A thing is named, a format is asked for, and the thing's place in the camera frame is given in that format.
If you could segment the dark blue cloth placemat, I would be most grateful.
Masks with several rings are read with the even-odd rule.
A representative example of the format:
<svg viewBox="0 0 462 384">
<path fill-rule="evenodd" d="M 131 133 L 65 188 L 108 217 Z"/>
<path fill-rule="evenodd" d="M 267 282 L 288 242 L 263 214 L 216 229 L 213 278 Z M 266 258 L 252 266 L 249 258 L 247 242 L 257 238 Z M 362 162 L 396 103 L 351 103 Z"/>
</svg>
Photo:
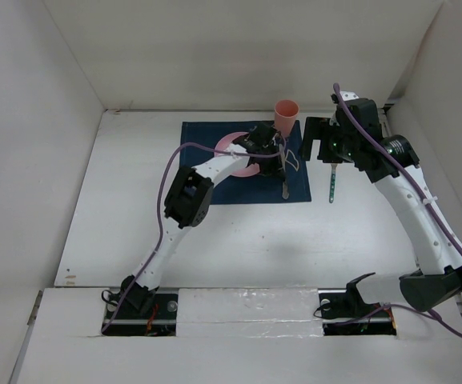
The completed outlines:
<svg viewBox="0 0 462 384">
<path fill-rule="evenodd" d="M 223 137 L 232 133 L 247 133 L 257 121 L 241 122 L 184 122 L 180 142 L 195 142 L 215 148 Z M 282 198 L 282 182 L 278 178 L 251 175 L 241 178 L 230 176 L 221 182 L 212 196 L 213 205 L 277 204 L 310 202 L 311 190 L 306 162 L 299 156 L 302 144 L 299 121 L 296 121 L 287 139 L 287 190 L 289 197 Z"/>
</svg>

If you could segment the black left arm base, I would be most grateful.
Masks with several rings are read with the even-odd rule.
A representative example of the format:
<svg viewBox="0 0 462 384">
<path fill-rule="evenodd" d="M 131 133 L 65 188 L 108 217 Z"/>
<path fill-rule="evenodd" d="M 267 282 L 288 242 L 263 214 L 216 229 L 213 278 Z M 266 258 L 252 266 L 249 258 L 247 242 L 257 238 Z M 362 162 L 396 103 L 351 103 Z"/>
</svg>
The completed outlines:
<svg viewBox="0 0 462 384">
<path fill-rule="evenodd" d="M 119 290 L 104 290 L 101 299 L 105 310 L 101 325 L 101 334 L 111 337 L 173 337 L 176 335 L 177 314 L 179 308 L 178 290 L 156 290 L 148 294 L 141 309 L 129 302 L 133 298 L 130 292 L 118 307 L 121 293 Z"/>
</svg>

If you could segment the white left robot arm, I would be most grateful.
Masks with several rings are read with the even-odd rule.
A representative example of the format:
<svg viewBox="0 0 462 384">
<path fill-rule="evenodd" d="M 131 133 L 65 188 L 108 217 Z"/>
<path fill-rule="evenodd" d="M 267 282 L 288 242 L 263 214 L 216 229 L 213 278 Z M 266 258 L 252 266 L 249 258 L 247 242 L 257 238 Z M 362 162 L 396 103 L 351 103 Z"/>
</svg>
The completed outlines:
<svg viewBox="0 0 462 384">
<path fill-rule="evenodd" d="M 213 153 L 214 157 L 196 166 L 180 166 L 169 187 L 165 182 L 173 163 L 171 157 L 163 173 L 156 202 L 159 240 L 130 276 L 123 280 L 118 304 L 125 304 L 135 317 L 148 315 L 164 270 L 179 243 L 209 212 L 214 189 L 234 173 L 257 165 L 265 176 L 283 177 L 282 157 L 285 139 L 273 126 L 259 123 L 250 132 L 234 138 L 223 149 L 197 143 L 182 144 L 175 154 L 194 147 Z"/>
</svg>

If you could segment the pink plastic cup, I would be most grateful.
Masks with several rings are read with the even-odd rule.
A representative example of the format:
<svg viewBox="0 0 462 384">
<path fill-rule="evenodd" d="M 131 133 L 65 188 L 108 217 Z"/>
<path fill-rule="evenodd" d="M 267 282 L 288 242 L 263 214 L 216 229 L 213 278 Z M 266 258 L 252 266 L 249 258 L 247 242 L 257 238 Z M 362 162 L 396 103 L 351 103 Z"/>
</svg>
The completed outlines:
<svg viewBox="0 0 462 384">
<path fill-rule="evenodd" d="M 283 138 L 288 138 L 299 113 L 296 102 L 288 99 L 280 100 L 275 104 L 275 128 Z"/>
</svg>

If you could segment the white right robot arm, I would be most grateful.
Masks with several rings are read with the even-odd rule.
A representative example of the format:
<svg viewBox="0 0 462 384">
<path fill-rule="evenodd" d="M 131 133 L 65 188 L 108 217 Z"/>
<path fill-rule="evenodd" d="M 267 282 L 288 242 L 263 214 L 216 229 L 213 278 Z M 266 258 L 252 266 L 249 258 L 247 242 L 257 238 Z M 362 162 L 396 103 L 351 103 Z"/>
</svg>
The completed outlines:
<svg viewBox="0 0 462 384">
<path fill-rule="evenodd" d="M 350 92 L 341 94 L 331 118 L 308 117 L 299 153 L 318 160 L 350 163 L 364 172 L 386 198 L 411 241 L 416 270 L 393 275 L 363 274 L 351 280 L 331 309 L 362 316 L 374 305 L 406 302 L 427 312 L 462 292 L 462 243 L 445 220 L 424 179 L 420 160 L 402 135 L 385 136 L 376 103 Z"/>
</svg>

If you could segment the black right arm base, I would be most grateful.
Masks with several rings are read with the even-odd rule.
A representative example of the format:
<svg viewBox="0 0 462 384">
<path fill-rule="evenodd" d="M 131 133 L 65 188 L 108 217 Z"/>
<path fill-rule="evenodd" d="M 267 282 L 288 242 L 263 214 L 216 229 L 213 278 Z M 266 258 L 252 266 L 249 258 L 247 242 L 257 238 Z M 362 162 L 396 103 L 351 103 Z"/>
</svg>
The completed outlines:
<svg viewBox="0 0 462 384">
<path fill-rule="evenodd" d="M 319 291 L 319 304 L 313 317 L 323 321 L 324 336 L 397 335 L 390 310 L 382 310 L 370 318 L 362 318 L 381 307 L 379 303 L 366 304 L 356 287 L 361 280 L 371 275 L 372 273 L 359 276 L 343 289 Z"/>
</svg>

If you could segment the pink plastic plate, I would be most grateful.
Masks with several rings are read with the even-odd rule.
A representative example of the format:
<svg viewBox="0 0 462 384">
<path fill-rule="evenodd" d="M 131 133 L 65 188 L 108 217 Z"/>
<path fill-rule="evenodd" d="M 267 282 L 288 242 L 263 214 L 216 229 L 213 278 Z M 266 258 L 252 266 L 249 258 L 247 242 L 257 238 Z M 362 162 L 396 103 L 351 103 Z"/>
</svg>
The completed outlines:
<svg viewBox="0 0 462 384">
<path fill-rule="evenodd" d="M 217 144 L 215 146 L 215 149 L 224 151 L 229 147 L 230 144 L 233 143 L 233 141 L 235 139 L 237 139 L 240 136 L 244 136 L 246 134 L 247 134 L 246 132 L 233 132 L 233 133 L 230 133 L 230 134 L 224 136 L 223 138 L 221 138 L 217 142 Z M 259 165 L 254 163 L 254 164 L 248 165 L 246 168 L 243 168 L 241 170 L 237 170 L 236 172 L 233 172 L 231 175 L 233 177 L 237 177 L 237 178 L 249 178 L 249 177 L 252 177 L 252 176 L 255 176 L 255 175 L 259 174 L 259 172 L 260 172 Z"/>
</svg>

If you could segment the fork with green handle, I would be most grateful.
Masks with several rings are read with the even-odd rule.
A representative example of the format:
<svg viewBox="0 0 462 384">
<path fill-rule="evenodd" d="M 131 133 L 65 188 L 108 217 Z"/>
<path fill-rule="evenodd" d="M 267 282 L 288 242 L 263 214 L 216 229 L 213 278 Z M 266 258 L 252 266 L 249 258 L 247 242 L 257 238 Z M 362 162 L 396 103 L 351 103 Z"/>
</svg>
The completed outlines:
<svg viewBox="0 0 462 384">
<path fill-rule="evenodd" d="M 338 163 L 331 164 L 331 176 L 330 176 L 330 183 L 329 183 L 329 194 L 328 194 L 328 201 L 329 203 L 333 203 L 335 200 L 335 184 L 336 184 L 336 170 L 337 170 Z"/>
</svg>

